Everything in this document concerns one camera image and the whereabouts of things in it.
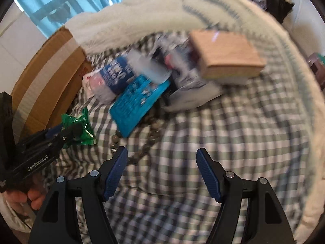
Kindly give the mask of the person left hand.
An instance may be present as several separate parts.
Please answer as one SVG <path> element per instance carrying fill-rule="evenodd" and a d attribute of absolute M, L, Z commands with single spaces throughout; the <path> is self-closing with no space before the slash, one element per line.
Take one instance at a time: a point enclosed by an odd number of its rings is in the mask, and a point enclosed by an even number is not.
<path fill-rule="evenodd" d="M 33 175 L 32 184 L 26 193 L 19 190 L 7 190 L 2 195 L 9 206 L 18 214 L 26 215 L 22 204 L 30 201 L 33 210 L 39 210 L 47 194 L 43 186 L 43 178 L 40 173 Z"/>

